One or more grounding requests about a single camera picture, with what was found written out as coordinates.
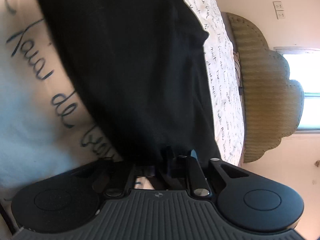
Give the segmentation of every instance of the electrical outlet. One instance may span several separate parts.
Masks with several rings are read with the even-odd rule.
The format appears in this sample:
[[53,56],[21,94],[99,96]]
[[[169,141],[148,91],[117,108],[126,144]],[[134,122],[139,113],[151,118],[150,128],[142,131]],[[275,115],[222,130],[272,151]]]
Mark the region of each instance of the electrical outlet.
[[283,11],[284,10],[282,2],[273,2],[273,5],[274,5],[276,11]]
[[285,19],[284,11],[276,11],[278,20]]

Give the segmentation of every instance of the black garment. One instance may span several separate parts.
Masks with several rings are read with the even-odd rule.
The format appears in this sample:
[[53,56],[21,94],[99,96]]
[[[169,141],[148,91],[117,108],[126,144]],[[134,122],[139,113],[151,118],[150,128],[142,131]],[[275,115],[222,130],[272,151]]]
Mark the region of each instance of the black garment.
[[195,149],[220,157],[203,43],[183,0],[39,0],[88,111],[125,158],[162,161]]

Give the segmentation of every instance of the headboard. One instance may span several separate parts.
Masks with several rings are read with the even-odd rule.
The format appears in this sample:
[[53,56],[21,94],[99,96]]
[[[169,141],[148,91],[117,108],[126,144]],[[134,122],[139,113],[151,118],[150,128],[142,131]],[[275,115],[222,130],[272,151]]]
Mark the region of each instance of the headboard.
[[244,162],[253,162],[293,134],[300,122],[304,92],[289,80],[286,59],[269,50],[261,31],[247,19],[227,13],[240,57],[245,108]]

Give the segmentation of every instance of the logo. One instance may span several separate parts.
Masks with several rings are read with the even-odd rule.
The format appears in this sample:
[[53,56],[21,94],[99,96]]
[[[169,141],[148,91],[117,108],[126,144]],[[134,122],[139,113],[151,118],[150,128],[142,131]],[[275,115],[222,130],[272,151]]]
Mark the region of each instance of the logo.
[[155,196],[156,196],[156,197],[162,197],[163,194],[162,194],[161,192],[158,192],[158,193],[155,194]]

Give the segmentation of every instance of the beige wall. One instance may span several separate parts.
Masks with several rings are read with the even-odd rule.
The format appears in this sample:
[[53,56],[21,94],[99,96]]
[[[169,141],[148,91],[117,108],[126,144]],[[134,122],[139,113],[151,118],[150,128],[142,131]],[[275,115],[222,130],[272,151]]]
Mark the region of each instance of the beige wall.
[[[273,1],[281,1],[286,19],[277,20]],[[220,11],[238,14],[262,31],[269,47],[320,48],[320,0],[217,0]]]
[[307,240],[320,236],[320,134],[293,134],[281,144],[243,168],[295,189],[305,210],[296,230]]

